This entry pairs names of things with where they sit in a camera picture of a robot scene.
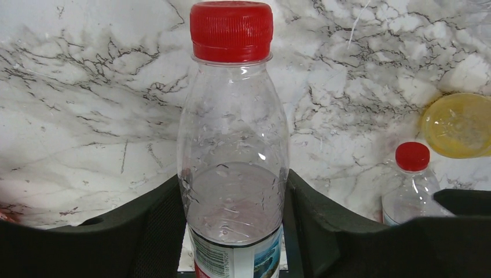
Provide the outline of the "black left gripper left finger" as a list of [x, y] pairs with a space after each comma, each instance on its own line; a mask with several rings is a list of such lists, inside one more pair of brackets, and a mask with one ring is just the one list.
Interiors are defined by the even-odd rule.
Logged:
[[177, 177], [77, 226], [1, 222], [2, 277], [177, 277], [186, 219]]

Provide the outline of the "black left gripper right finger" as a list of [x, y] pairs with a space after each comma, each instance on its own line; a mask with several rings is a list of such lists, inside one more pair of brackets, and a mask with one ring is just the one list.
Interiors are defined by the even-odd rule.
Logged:
[[451, 217], [387, 226], [362, 217], [288, 174], [283, 277], [489, 277], [490, 192], [444, 189]]

